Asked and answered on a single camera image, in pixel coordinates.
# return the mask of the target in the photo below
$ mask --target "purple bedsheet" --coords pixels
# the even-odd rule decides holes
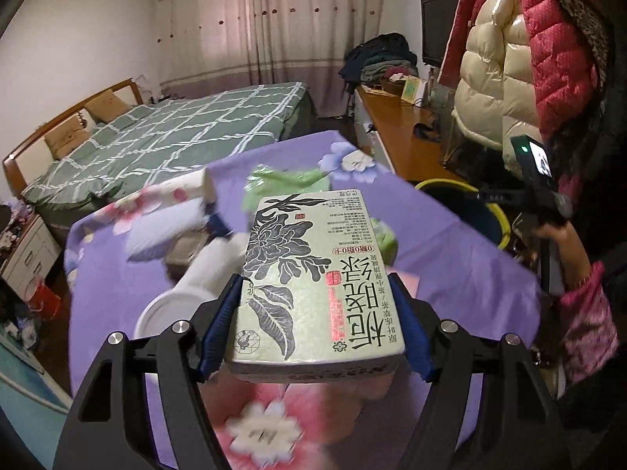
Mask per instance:
[[[316,167],[330,153],[332,143],[342,141],[340,134],[327,131],[211,163],[219,211],[234,230],[247,230],[247,216],[240,205],[246,177],[256,165],[282,170]],[[515,332],[530,344],[540,319],[535,277],[409,183],[381,170],[374,182],[363,182],[367,179],[335,175],[332,188],[360,189],[371,217],[385,221],[394,230],[399,240],[394,267],[421,277],[419,297],[429,301],[441,318],[457,320],[472,334],[499,339],[505,332]],[[72,227],[67,252],[79,253],[84,227],[90,227],[91,218]],[[107,335],[116,330],[132,334],[142,310],[171,287],[161,260],[127,262],[125,239],[126,235],[114,235],[112,227],[105,226],[95,231],[93,240],[82,250],[70,320],[74,391]],[[163,463],[175,467],[158,386],[148,386],[159,456]],[[480,387],[481,377],[474,376],[460,440],[474,428]],[[386,397],[367,403],[353,433],[331,448],[339,467],[395,468],[428,391],[429,386],[418,375],[399,369]]]

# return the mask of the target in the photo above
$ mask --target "person's hand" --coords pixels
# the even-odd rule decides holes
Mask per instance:
[[[571,223],[567,222],[563,227],[545,224],[535,229],[534,233],[537,237],[554,240],[557,244],[568,289],[576,288],[590,276],[590,259]]]

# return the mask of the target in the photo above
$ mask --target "curtain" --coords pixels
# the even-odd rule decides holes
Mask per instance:
[[[344,55],[377,35],[383,0],[157,0],[164,94],[198,98],[304,81],[319,116],[344,113]]]

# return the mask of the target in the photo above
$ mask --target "pink flower print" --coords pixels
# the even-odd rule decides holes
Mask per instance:
[[[176,201],[177,203],[183,203],[184,201],[187,201],[189,199],[187,193],[181,187],[177,187],[176,189],[174,189],[174,191],[172,192],[172,198],[174,198],[174,201]]]
[[[109,224],[115,221],[114,235],[126,233],[132,223],[145,213],[150,213],[159,208],[163,200],[158,192],[142,189],[120,201],[111,203],[93,214],[97,221]]]
[[[233,470],[335,470],[325,444],[348,436],[363,407],[334,383],[247,383],[226,370],[201,394]]]
[[[390,373],[389,375],[373,376],[372,378],[338,381],[334,385],[345,394],[378,401],[386,396],[393,379],[394,373]]]

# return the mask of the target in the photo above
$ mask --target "monitor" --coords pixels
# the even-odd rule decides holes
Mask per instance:
[[[422,61],[441,67],[459,0],[421,0]]]

